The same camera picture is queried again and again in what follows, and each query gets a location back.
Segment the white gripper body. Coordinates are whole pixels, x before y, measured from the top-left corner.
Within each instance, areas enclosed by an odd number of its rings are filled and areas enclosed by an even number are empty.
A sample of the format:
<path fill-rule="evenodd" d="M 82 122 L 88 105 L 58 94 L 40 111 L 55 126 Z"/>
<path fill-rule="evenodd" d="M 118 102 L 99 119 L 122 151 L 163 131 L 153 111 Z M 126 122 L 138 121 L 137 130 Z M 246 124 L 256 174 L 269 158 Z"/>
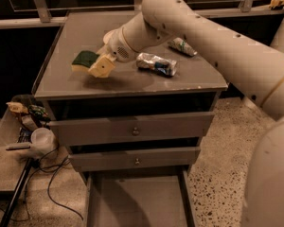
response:
<path fill-rule="evenodd" d="M 103 42 L 107 46 L 107 51 L 117 61 L 128 62 L 135 60 L 135 52 L 127 44 L 122 27 L 107 32 L 103 38 Z"/>

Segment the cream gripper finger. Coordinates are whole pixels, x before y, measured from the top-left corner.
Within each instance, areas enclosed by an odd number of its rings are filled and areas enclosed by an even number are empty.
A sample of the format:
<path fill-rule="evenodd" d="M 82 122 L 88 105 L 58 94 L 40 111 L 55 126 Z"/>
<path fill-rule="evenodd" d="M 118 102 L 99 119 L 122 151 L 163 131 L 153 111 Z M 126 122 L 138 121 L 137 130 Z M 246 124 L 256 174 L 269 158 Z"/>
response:
<path fill-rule="evenodd" d="M 95 78 L 108 78 L 115 69 L 116 57 L 111 54 L 101 54 L 88 69 L 88 74 Z"/>

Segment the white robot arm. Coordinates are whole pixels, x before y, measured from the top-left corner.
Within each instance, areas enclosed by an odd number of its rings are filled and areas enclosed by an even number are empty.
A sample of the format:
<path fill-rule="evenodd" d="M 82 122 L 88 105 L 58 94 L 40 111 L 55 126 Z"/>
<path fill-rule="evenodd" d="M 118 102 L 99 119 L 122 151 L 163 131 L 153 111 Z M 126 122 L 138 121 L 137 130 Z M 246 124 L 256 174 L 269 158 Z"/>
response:
<path fill-rule="evenodd" d="M 283 52 L 200 16 L 184 0 L 142 0 L 140 13 L 111 35 L 89 72 L 106 77 L 117 62 L 171 37 L 186 41 L 275 120 L 248 167 L 241 226 L 284 227 Z"/>

